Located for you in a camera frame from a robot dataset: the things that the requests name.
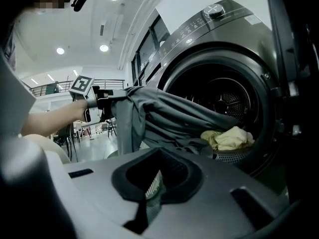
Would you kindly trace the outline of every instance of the black metal railing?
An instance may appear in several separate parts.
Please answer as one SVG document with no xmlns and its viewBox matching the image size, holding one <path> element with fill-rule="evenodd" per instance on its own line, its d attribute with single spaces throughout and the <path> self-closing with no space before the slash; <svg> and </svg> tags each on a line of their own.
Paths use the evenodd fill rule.
<svg viewBox="0 0 319 239">
<path fill-rule="evenodd" d="M 68 92 L 72 84 L 73 81 L 51 83 L 31 88 L 30 91 L 35 97 L 41 97 L 51 94 Z M 124 80 L 96 79 L 94 80 L 94 86 L 99 86 L 100 89 L 118 90 L 124 88 Z"/>
</svg>

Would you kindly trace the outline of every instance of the washing machine label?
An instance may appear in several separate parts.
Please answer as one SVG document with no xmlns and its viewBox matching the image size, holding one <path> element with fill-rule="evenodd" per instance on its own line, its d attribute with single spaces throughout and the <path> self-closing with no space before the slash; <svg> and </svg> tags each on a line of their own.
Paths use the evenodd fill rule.
<svg viewBox="0 0 319 239">
<path fill-rule="evenodd" d="M 261 20 L 256 15 L 249 15 L 245 17 L 245 20 L 247 20 L 251 25 L 261 23 Z"/>
</svg>

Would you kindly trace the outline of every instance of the black window frame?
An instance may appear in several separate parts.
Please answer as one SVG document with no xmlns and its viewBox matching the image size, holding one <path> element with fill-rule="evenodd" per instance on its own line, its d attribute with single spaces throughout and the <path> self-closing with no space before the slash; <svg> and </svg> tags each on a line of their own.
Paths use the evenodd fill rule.
<svg viewBox="0 0 319 239">
<path fill-rule="evenodd" d="M 140 43 L 135 56 L 133 58 L 133 60 L 131 61 L 132 64 L 132 74 L 133 72 L 135 72 L 135 74 L 133 74 L 133 83 L 136 83 L 136 80 L 142 75 L 144 69 L 147 67 L 148 63 L 151 61 L 151 59 L 154 57 L 154 55 L 158 52 L 158 50 L 160 49 L 160 40 L 158 40 L 156 32 L 154 30 L 154 26 L 158 23 L 158 21 L 161 19 L 161 16 L 157 16 L 157 18 L 154 20 L 154 22 L 152 23 L 152 25 L 149 27 L 147 33 L 145 34 L 142 42 Z M 140 49 L 142 48 L 143 44 L 145 43 L 146 39 L 148 38 L 148 36 L 151 35 L 152 40 L 153 40 L 153 44 L 155 47 L 155 51 L 149 56 L 148 61 L 146 61 L 145 65 L 143 68 L 141 68 L 141 58 L 140 58 Z M 137 68 L 135 68 L 135 60 L 137 59 Z"/>
</svg>

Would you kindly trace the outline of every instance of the window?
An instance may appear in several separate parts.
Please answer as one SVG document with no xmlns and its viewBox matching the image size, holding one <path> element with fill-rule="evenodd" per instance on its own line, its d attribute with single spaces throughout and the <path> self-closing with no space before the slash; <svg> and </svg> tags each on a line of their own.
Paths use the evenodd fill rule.
<svg viewBox="0 0 319 239">
<path fill-rule="evenodd" d="M 146 64 L 149 57 L 153 54 L 155 51 L 155 45 L 153 42 L 153 38 L 151 34 L 148 34 L 145 41 L 142 43 L 139 53 L 140 53 L 140 60 L 141 60 L 141 67 L 144 67 L 143 65 Z"/>
<path fill-rule="evenodd" d="M 154 31 L 159 43 L 166 41 L 166 39 L 169 37 L 168 29 L 165 26 L 162 18 L 160 18 L 158 22 L 154 25 Z"/>
<path fill-rule="evenodd" d="M 148 60 L 159 50 L 160 43 L 166 41 L 168 37 L 168 29 L 162 18 L 158 16 L 150 26 L 132 61 L 133 82 L 137 77 L 141 77 L 140 73 L 147 65 Z"/>
</svg>

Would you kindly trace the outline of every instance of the gray cloth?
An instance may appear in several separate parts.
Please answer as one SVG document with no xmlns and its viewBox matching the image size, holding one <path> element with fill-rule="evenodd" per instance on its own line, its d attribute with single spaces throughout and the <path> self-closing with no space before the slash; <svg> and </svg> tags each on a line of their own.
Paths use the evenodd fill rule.
<svg viewBox="0 0 319 239">
<path fill-rule="evenodd" d="M 183 148 L 199 154 L 209 145 L 200 139 L 204 131 L 227 131 L 239 123 L 159 89 L 126 90 L 127 98 L 111 106 L 117 119 L 119 155 L 139 150 L 142 140 L 149 147 Z"/>
</svg>

